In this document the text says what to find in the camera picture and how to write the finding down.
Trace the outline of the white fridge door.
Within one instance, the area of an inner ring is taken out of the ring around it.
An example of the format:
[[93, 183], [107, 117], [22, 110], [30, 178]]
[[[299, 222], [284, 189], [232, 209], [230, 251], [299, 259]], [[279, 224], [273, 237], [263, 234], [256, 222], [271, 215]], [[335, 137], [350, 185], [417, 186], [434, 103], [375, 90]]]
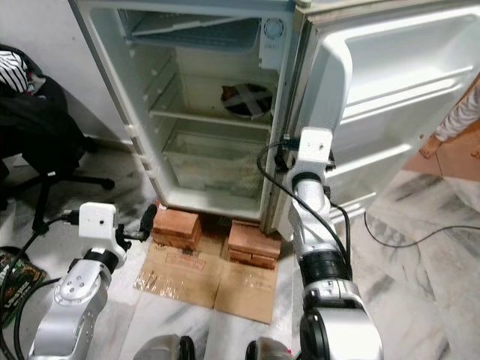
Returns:
[[335, 229], [373, 205], [480, 73], [480, 0], [298, 0], [290, 58], [280, 135], [332, 131]]

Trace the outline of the glass fridge shelf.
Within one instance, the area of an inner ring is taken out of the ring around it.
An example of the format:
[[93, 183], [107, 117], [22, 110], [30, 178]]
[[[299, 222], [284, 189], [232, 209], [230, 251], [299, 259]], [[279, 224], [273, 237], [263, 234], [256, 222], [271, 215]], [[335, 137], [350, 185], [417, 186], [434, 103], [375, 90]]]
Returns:
[[273, 116], [270, 113], [259, 118], [243, 118], [226, 110], [195, 110], [184, 107], [181, 103], [163, 107], [155, 105], [149, 110], [151, 116], [166, 116], [196, 122], [205, 122], [219, 125], [233, 125], [237, 127], [270, 131], [273, 126]]

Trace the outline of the red brick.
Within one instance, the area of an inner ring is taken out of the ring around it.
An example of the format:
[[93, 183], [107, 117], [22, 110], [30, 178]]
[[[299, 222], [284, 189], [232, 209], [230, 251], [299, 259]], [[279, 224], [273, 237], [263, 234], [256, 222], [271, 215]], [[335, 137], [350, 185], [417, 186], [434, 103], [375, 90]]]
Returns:
[[226, 256], [236, 263], [275, 270], [281, 246], [281, 238], [263, 233], [259, 226], [233, 220], [227, 237]]
[[154, 243], [189, 251], [198, 250], [201, 234], [198, 214], [171, 208], [159, 208], [151, 228]]

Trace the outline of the brown cardboard sheet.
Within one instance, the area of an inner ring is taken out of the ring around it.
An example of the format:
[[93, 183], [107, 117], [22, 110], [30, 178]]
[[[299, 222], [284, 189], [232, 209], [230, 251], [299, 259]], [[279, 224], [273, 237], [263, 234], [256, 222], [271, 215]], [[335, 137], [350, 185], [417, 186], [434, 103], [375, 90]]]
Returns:
[[151, 244], [133, 287], [142, 292], [270, 325], [278, 271], [207, 251]]

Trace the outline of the clear crisper drawer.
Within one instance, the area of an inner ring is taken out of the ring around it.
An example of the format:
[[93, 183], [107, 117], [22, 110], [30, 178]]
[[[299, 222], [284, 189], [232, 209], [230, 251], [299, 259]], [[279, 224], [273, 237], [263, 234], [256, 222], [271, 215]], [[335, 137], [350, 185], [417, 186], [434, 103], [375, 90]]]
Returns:
[[262, 178], [255, 157], [268, 140], [267, 130], [178, 120], [163, 147], [163, 158], [181, 188], [257, 201]]

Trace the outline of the black office chair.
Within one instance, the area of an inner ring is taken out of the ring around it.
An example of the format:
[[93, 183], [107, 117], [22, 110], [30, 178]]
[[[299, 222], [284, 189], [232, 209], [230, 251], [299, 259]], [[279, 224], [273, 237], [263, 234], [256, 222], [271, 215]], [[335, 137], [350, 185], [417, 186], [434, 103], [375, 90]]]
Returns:
[[37, 199], [37, 205], [35, 205], [34, 220], [31, 228], [38, 233], [45, 233], [49, 229], [50, 225], [47, 220], [44, 220], [44, 213], [49, 201], [50, 189], [53, 185], [59, 182], [93, 183], [93, 185], [100, 185], [106, 190], [113, 189], [114, 185], [116, 185], [116, 183], [109, 178], [85, 177], [84, 175], [77, 175], [75, 173], [76, 170], [73, 172], [48, 172], [47, 174], [41, 174], [40, 172], [37, 172], [37, 177], [28, 179], [28, 181], [24, 181], [11, 187], [4, 187], [1, 191], [1, 207], [4, 209], [9, 199], [20, 195], [24, 191], [33, 188], [34, 186], [38, 186], [39, 196]]

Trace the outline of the grey robot left leg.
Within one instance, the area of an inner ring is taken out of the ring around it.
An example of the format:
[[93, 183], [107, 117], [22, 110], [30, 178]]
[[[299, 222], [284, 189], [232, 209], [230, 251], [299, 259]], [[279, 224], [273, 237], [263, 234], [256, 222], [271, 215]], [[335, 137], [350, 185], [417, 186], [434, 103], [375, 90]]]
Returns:
[[189, 336], [159, 335], [147, 340], [131, 360], [196, 360], [194, 342]]

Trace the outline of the green Long Jack box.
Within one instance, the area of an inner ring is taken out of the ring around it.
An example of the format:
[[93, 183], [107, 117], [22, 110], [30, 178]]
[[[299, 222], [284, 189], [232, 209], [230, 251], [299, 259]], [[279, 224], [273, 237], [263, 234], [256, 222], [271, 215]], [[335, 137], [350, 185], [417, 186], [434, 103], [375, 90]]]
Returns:
[[0, 319], [1, 326], [7, 326], [13, 322], [14, 309], [20, 301], [20, 286], [22, 281], [23, 259], [14, 262], [17, 254], [20, 253], [20, 247], [2, 246], [0, 247], [0, 265], [1, 265], [1, 302]]

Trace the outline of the black clothes pile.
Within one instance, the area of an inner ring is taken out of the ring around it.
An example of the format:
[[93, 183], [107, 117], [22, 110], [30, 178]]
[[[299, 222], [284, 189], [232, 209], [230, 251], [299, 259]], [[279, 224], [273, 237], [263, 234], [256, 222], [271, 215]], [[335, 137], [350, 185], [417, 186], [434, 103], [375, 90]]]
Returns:
[[71, 173], [97, 150], [68, 111], [63, 88], [51, 76], [37, 94], [0, 85], [0, 158], [21, 155], [40, 174]]

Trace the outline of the white freezer compartment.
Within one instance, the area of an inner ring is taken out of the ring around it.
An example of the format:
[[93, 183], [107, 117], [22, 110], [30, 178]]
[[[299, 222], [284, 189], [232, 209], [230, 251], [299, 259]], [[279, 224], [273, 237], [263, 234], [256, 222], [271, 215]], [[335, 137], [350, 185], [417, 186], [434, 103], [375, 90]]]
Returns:
[[224, 53], [247, 53], [257, 43], [261, 20], [240, 16], [118, 11], [128, 41]]

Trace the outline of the black white striped cloth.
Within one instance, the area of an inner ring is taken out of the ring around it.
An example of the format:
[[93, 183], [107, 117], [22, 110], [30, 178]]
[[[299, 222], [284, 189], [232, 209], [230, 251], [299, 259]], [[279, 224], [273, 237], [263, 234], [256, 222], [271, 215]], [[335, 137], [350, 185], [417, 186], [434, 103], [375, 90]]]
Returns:
[[44, 73], [24, 52], [6, 45], [0, 50], [0, 77], [2, 97], [37, 94], [46, 82]]

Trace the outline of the white thermostat dial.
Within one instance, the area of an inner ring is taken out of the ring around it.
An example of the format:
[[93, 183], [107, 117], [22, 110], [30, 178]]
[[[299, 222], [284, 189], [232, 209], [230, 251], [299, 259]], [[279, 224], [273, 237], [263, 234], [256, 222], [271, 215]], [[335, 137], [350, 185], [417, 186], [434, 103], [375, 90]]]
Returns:
[[283, 19], [263, 18], [259, 27], [259, 66], [280, 70], [284, 64], [287, 25]]

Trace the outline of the person leg with bare foot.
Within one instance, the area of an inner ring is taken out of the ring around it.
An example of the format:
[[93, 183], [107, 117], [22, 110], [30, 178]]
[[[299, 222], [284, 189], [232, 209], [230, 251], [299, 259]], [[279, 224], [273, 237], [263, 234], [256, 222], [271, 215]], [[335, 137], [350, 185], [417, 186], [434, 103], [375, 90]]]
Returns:
[[471, 82], [465, 94], [460, 97], [456, 106], [452, 107], [452, 110], [443, 118], [442, 123], [419, 149], [419, 155], [424, 159], [434, 157], [442, 144], [458, 137], [478, 120], [480, 120], [480, 73]]

